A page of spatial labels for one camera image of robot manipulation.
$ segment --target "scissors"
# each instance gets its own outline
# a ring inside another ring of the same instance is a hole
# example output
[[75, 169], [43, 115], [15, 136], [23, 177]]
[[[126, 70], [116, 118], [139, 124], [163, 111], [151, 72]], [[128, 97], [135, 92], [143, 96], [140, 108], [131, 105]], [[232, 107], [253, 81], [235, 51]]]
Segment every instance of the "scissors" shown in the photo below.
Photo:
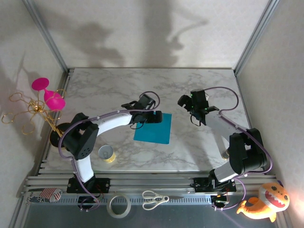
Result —
[[[149, 201], [145, 201], [142, 204], [142, 208], [145, 209], [145, 210], [153, 210], [158, 205], [160, 205], [162, 203], [165, 203], [165, 202], [168, 202], [169, 200], [174, 200], [174, 199], [178, 200], [178, 199], [184, 198], [183, 196], [162, 196], [162, 195], [159, 195], [159, 194], [157, 194], [157, 193], [155, 193], [154, 191], [151, 191], [151, 190], [144, 191], [143, 194], [142, 194], [142, 197], [145, 200], [149, 200]], [[153, 207], [151, 207], [151, 208], [145, 207], [145, 205], [152, 204], [152, 203], [155, 203], [155, 205]]]

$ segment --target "white wall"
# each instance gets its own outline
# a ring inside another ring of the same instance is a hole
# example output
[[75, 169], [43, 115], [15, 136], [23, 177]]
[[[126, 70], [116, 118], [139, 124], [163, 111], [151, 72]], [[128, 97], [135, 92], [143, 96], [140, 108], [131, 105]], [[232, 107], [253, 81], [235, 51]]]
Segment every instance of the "white wall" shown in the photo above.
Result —
[[35, 0], [68, 67], [229, 67], [268, 0]]
[[[62, 72], [40, 35], [21, 0], [0, 0], [0, 116], [9, 111], [26, 110], [22, 103], [10, 103], [8, 97], [17, 91], [25, 96], [35, 95], [31, 82], [38, 77], [50, 79], [49, 88], [55, 89]], [[24, 114], [24, 121], [30, 116]], [[18, 199], [17, 191], [34, 164], [41, 146], [40, 136], [44, 121], [35, 117], [36, 131], [25, 136], [23, 122], [0, 122], [0, 226], [9, 225]]]
[[281, 0], [239, 76], [251, 122], [290, 194], [296, 228], [304, 227], [303, 12], [303, 0]]

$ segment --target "blue square cloth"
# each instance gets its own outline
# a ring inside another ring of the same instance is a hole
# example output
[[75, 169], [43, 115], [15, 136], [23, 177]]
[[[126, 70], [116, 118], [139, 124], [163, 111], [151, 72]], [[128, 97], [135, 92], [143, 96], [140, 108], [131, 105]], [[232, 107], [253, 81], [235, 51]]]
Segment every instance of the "blue square cloth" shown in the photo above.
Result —
[[169, 144], [172, 114], [163, 113], [161, 123], [145, 123], [142, 128], [136, 129], [134, 140], [149, 143]]

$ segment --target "marble tabletop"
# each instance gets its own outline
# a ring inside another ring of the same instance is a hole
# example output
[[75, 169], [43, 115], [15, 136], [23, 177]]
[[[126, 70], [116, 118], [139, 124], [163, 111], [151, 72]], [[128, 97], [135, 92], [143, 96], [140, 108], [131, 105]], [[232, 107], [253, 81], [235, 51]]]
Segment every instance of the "marble tabletop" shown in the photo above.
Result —
[[[197, 127], [190, 115], [177, 105], [183, 94], [191, 90], [226, 86], [238, 94], [232, 70], [229, 69], [96, 69], [76, 68], [69, 82], [66, 107], [59, 123], [70, 122], [75, 114], [83, 112], [90, 117], [121, 109], [144, 91], [155, 91], [161, 98], [159, 110], [172, 114], [170, 144], [134, 141], [134, 130], [122, 126], [100, 135], [91, 153], [95, 171], [210, 171], [225, 162], [220, 150], [228, 147], [218, 133], [207, 126]], [[219, 109], [235, 105], [234, 95], [226, 90], [209, 90], [209, 105]], [[226, 116], [248, 127], [243, 104]], [[98, 157], [102, 145], [111, 145], [116, 153], [112, 163]], [[51, 147], [45, 169], [69, 170], [58, 149]]]

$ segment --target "plush toy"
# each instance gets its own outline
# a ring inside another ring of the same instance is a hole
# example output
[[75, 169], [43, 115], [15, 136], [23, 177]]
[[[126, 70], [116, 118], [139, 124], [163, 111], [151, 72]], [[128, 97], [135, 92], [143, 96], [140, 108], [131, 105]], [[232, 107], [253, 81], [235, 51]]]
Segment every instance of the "plush toy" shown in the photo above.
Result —
[[259, 188], [259, 198], [251, 197], [248, 200], [253, 206], [246, 206], [246, 200], [241, 202], [237, 214], [243, 212], [251, 219], [276, 219], [276, 212], [283, 211], [289, 206], [289, 195], [278, 183], [266, 183]]

